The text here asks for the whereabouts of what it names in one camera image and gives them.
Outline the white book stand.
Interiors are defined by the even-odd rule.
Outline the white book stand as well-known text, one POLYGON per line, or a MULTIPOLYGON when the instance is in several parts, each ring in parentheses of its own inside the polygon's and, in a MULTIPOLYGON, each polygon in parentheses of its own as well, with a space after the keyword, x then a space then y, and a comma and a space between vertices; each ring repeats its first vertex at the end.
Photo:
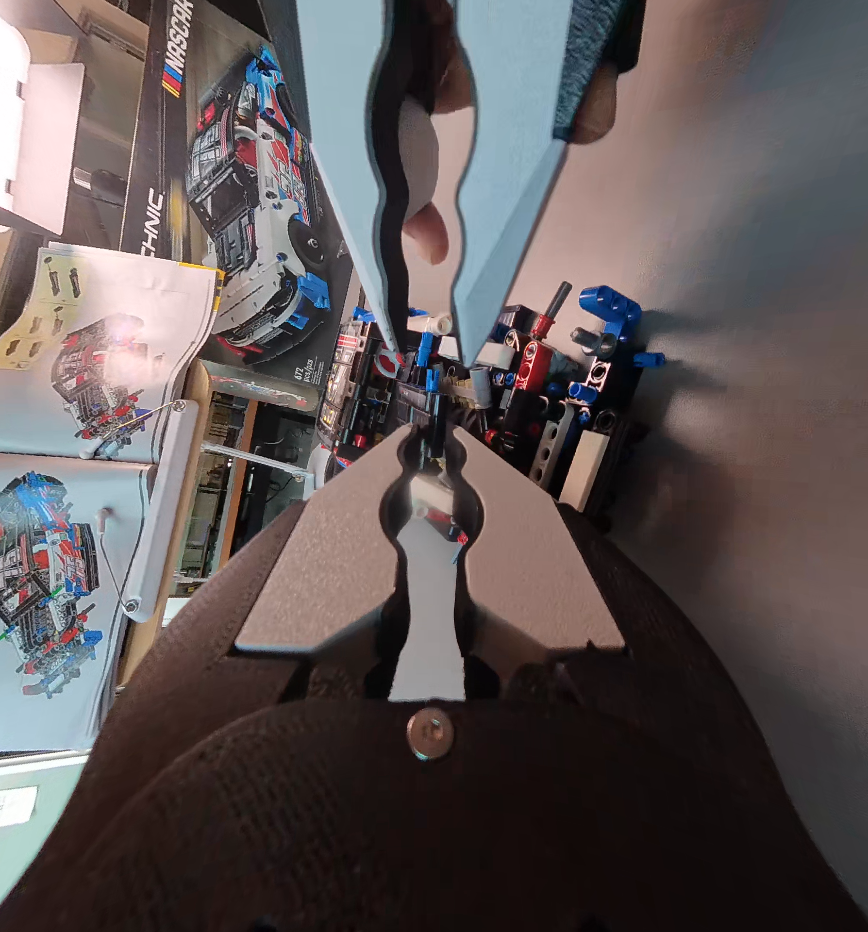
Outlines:
POLYGON ((125 588, 128 620, 119 688, 187 597, 285 506, 324 478, 316 436, 318 387, 198 360, 172 406, 169 449, 154 475, 137 568, 125 588))

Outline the person's right hand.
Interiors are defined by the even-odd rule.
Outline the person's right hand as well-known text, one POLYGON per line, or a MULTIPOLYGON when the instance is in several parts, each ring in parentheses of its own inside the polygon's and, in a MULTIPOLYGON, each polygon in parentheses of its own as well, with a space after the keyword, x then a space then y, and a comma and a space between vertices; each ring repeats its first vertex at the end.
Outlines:
MULTIPOLYGON (((434 91, 433 113, 447 115, 472 106, 470 72, 461 60, 451 6, 446 1, 415 2, 421 24, 432 40, 432 62, 416 67, 424 89, 434 91)), ((598 64, 585 88, 569 137, 571 145, 587 146, 608 134, 616 120, 618 65, 610 59, 598 64)), ((449 251, 449 234, 433 203, 421 207, 403 224, 403 236, 430 265, 441 264, 449 251)))

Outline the grey desk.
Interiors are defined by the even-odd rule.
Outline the grey desk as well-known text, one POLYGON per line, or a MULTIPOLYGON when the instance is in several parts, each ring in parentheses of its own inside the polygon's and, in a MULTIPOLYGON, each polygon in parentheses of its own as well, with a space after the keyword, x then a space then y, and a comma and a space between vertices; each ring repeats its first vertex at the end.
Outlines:
POLYGON ((645 309, 613 538, 696 624, 868 913, 868 2, 649 2, 510 302, 645 309))

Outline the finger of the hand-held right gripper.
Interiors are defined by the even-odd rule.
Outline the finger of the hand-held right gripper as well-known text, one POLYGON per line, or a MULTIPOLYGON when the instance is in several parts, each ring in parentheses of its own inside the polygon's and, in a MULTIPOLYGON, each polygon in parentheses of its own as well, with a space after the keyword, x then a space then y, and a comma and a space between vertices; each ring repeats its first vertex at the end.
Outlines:
POLYGON ((384 341, 407 339, 402 226, 409 189, 399 144, 410 72, 401 2, 297 2, 311 142, 384 341))
POLYGON ((465 365, 474 364, 493 330, 564 155, 554 116, 571 7, 569 1, 455 5, 475 110, 456 197, 463 251, 451 289, 465 365))

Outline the partly built toy brick car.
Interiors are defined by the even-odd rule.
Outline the partly built toy brick car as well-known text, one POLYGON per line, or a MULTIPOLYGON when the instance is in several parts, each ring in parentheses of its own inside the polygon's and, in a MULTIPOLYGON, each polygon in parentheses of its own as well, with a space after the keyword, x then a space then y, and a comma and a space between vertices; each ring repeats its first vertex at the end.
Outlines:
MULTIPOLYGON (((600 533, 618 474, 648 427, 629 414, 642 374, 665 364, 638 338, 640 305, 608 286, 585 288, 580 309, 600 329, 575 328, 575 361, 548 342, 571 292, 561 283, 548 307, 503 309, 473 366, 460 359, 451 319, 409 314, 423 325, 403 353, 389 349, 369 309, 357 307, 337 336, 316 436, 324 478, 320 488, 353 465, 397 427, 413 424, 425 391, 439 391, 447 429, 459 426, 558 503, 589 519, 600 533)), ((413 485, 417 516, 448 542, 467 535, 453 516, 446 456, 413 485)))

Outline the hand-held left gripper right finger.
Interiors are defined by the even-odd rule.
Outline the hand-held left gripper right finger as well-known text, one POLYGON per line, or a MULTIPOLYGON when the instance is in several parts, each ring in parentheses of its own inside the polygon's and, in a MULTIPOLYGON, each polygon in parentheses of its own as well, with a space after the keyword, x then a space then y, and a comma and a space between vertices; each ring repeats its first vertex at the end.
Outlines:
POLYGON ((555 501, 470 433, 449 429, 459 556, 454 629, 467 688, 625 639, 555 501))

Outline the white printed label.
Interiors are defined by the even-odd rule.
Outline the white printed label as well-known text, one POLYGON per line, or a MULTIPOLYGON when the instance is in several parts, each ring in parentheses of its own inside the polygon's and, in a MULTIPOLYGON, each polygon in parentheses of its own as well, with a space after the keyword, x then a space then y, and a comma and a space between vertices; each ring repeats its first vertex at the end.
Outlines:
POLYGON ((38 786, 0 789, 0 829, 29 822, 35 811, 38 792, 38 786))

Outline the black Lego beam subassembly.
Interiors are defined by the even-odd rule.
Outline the black Lego beam subassembly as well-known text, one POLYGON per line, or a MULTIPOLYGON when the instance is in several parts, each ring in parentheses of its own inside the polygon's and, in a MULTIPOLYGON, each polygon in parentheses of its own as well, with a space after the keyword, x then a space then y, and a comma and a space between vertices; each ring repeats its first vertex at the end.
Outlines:
POLYGON ((447 407, 439 391, 425 391, 424 399, 415 406, 413 424, 419 433, 419 472, 430 472, 435 460, 444 456, 447 433, 447 407))

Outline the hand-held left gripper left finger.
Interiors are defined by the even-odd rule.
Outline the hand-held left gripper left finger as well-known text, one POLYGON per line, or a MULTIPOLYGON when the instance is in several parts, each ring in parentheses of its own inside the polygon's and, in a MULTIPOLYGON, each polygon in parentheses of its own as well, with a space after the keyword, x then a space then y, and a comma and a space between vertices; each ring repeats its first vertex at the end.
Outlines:
POLYGON ((396 429, 307 500, 234 647, 341 667, 389 689, 410 624, 407 558, 417 426, 396 429))

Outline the toy car building manual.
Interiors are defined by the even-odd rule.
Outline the toy car building manual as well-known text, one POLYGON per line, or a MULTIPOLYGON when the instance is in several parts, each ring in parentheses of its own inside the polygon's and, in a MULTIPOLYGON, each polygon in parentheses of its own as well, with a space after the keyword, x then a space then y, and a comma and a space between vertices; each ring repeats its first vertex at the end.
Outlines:
POLYGON ((0 753, 85 749, 110 702, 172 409, 222 273, 57 243, 0 336, 0 753))

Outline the studio light panel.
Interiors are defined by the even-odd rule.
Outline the studio light panel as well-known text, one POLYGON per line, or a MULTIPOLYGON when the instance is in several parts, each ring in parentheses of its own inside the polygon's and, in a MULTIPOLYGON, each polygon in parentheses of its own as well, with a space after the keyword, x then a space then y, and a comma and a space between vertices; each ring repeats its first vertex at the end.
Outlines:
POLYGON ((52 1, 0 2, 0 232, 62 233, 84 67, 32 64, 22 29, 79 38, 52 1))

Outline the black toy car set box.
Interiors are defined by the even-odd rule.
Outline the black toy car set box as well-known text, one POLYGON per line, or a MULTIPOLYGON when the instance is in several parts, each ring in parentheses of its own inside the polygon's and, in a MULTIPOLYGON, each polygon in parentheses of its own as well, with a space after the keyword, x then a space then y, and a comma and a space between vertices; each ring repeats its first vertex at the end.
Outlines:
POLYGON ((304 411, 353 283, 310 137, 294 2, 150 2, 121 249, 221 271, 199 356, 304 411))

